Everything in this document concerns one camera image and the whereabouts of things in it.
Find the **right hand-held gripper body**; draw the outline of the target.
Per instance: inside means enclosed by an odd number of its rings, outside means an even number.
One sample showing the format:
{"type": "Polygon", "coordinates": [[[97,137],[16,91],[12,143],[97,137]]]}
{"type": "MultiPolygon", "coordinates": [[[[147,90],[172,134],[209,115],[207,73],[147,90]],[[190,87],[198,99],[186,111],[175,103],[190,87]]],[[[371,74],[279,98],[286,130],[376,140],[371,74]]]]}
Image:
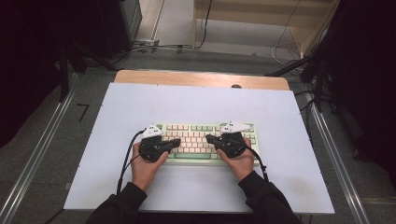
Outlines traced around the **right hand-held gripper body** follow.
{"type": "Polygon", "coordinates": [[[229,122],[220,126],[220,141],[222,143],[220,148],[228,158],[236,158],[245,151],[246,142],[242,132],[250,131],[251,129],[252,125],[246,123],[229,122]]]}

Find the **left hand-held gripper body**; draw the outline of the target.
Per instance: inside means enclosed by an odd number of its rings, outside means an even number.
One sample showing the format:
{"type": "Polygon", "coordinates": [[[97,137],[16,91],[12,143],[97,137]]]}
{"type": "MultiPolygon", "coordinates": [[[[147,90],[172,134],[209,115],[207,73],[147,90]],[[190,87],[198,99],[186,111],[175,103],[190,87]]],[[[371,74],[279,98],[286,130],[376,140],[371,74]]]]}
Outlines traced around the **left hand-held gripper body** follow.
{"type": "Polygon", "coordinates": [[[146,161],[155,162],[165,152],[162,143],[162,130],[157,125],[150,125],[142,133],[139,155],[146,161]]]}

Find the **green and pink keyboard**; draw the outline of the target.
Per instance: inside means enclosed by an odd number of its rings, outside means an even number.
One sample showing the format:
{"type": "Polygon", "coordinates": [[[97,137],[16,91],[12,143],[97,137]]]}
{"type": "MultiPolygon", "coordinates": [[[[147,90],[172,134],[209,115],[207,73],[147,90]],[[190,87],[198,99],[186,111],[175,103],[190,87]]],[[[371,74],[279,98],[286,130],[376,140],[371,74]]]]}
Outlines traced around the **green and pink keyboard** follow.
{"type": "MultiPolygon", "coordinates": [[[[157,123],[156,125],[162,130],[163,141],[169,141],[180,138],[180,146],[174,148],[172,153],[168,154],[166,164],[176,165],[225,165],[220,158],[217,150],[212,144],[206,142],[207,134],[215,135],[220,138],[219,124],[180,124],[180,123],[157,123]]],[[[254,164],[260,164],[260,150],[256,128],[252,123],[250,131],[242,132],[245,144],[245,150],[253,150],[255,156],[254,164]]]]}

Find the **person's left hand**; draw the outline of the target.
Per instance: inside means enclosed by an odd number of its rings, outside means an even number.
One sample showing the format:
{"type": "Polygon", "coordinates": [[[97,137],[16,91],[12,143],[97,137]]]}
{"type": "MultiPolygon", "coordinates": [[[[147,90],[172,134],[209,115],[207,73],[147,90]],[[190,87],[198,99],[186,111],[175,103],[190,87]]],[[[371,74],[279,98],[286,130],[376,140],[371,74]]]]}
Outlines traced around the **person's left hand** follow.
{"type": "Polygon", "coordinates": [[[131,158],[132,183],[143,191],[147,191],[159,168],[165,163],[168,153],[164,152],[155,162],[145,161],[139,154],[140,144],[133,145],[131,158]]]}

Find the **person's right hand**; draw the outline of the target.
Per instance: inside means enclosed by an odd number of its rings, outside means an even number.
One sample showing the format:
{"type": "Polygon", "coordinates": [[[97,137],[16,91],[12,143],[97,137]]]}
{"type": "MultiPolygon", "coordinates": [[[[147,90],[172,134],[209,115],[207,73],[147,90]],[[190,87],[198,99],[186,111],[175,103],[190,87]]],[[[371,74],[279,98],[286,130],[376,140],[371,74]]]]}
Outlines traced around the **person's right hand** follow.
{"type": "Polygon", "coordinates": [[[240,156],[232,159],[228,158],[221,149],[218,149],[217,152],[220,158],[229,165],[238,182],[247,177],[254,169],[254,156],[248,149],[240,156]]]}

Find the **white board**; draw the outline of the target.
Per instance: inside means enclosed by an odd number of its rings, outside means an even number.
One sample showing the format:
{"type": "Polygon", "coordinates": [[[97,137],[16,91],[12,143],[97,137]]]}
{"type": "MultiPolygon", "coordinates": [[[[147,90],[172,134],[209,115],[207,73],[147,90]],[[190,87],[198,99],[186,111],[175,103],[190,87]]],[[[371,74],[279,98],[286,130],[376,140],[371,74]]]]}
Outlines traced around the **white board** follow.
{"type": "MultiPolygon", "coordinates": [[[[334,209],[291,91],[112,83],[65,201],[96,208],[115,192],[134,135],[153,123],[250,122],[265,173],[297,214],[334,209]]],[[[246,213],[246,197],[226,165],[163,165],[141,208],[146,212],[246,213]]]]}

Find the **wooden table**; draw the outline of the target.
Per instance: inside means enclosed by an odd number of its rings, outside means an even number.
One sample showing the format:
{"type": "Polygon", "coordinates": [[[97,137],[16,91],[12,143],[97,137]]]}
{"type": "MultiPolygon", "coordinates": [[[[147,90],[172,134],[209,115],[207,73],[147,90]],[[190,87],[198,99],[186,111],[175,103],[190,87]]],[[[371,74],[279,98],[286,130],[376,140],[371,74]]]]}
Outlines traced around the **wooden table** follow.
{"type": "Polygon", "coordinates": [[[162,70],[120,70],[116,83],[153,85],[222,87],[240,86],[242,89],[288,91],[290,86],[283,77],[259,77],[214,72],[181,72],[162,70]]]}

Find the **black metal stand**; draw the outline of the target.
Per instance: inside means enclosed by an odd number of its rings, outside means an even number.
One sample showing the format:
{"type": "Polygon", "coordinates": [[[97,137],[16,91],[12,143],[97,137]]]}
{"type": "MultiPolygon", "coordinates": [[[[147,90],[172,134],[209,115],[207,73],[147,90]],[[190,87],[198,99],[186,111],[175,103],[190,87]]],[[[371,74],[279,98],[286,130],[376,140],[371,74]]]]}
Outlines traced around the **black metal stand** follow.
{"type": "Polygon", "coordinates": [[[303,83],[308,83],[313,79],[316,80],[315,88],[313,90],[313,104],[316,106],[319,112],[322,111],[321,103],[324,102],[322,98],[322,91],[324,86],[325,75],[327,74],[327,64],[319,56],[305,56],[300,60],[297,60],[278,71],[268,74],[268,77],[281,77],[288,72],[291,72],[298,67],[304,67],[303,72],[300,75],[300,80],[303,83]]]}
{"type": "Polygon", "coordinates": [[[65,51],[65,46],[63,43],[59,45],[59,65],[60,65],[60,102],[63,102],[69,93],[69,80],[68,80],[68,63],[65,51]]]}

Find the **black cabinet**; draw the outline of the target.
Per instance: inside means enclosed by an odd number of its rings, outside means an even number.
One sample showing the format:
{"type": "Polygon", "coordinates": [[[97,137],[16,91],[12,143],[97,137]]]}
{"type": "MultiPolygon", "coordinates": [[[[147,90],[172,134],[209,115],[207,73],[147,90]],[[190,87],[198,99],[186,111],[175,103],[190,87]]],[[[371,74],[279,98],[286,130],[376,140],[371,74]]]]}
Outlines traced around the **black cabinet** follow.
{"type": "Polygon", "coordinates": [[[97,0],[107,57],[123,54],[132,44],[143,19],[139,0],[97,0]]]}

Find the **light wooden shelf unit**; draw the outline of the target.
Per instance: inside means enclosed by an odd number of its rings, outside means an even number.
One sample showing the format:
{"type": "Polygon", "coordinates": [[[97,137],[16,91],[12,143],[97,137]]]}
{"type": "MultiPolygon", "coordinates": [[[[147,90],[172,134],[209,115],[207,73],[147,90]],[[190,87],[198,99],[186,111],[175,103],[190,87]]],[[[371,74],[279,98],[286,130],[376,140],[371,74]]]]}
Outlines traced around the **light wooden shelf unit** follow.
{"type": "Polygon", "coordinates": [[[301,55],[308,55],[329,27],[341,0],[193,0],[192,42],[196,21],[236,21],[285,26],[300,42],[301,55]]]}

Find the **dark curtain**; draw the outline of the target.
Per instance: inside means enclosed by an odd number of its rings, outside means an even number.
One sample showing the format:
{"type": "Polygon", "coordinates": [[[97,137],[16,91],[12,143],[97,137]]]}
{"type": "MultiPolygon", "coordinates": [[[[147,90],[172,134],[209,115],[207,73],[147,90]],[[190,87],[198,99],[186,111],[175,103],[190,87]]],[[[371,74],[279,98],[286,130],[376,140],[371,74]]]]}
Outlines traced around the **dark curtain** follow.
{"type": "Polygon", "coordinates": [[[0,0],[0,147],[9,143],[42,101],[60,86],[59,45],[67,62],[87,64],[72,30],[89,0],[0,0]]]}
{"type": "Polygon", "coordinates": [[[396,0],[340,0],[326,36],[330,90],[357,149],[396,188],[396,0]]]}

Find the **aluminium floor rail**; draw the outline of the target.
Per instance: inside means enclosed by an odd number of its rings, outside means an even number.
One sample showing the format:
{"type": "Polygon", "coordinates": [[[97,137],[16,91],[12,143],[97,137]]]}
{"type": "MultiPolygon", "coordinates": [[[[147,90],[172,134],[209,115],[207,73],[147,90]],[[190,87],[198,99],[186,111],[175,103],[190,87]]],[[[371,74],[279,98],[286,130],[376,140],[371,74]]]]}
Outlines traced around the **aluminium floor rail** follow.
{"type": "Polygon", "coordinates": [[[40,163],[42,162],[49,148],[50,142],[57,132],[64,114],[73,99],[78,82],[79,76],[77,73],[74,73],[68,81],[69,93],[66,94],[62,102],[57,104],[54,112],[51,115],[49,123],[35,145],[35,149],[33,150],[28,162],[23,167],[23,170],[17,181],[13,184],[12,189],[5,200],[5,203],[1,206],[0,224],[11,223],[40,163]]]}
{"type": "Polygon", "coordinates": [[[337,175],[340,186],[344,192],[346,202],[351,211],[356,224],[371,224],[371,221],[363,207],[361,197],[357,192],[353,181],[347,171],[339,152],[338,147],[335,144],[332,134],[328,128],[326,120],[322,112],[319,112],[315,105],[311,105],[311,111],[316,125],[318,126],[318,131],[324,142],[324,146],[327,149],[330,160],[332,162],[332,167],[337,175]]]}

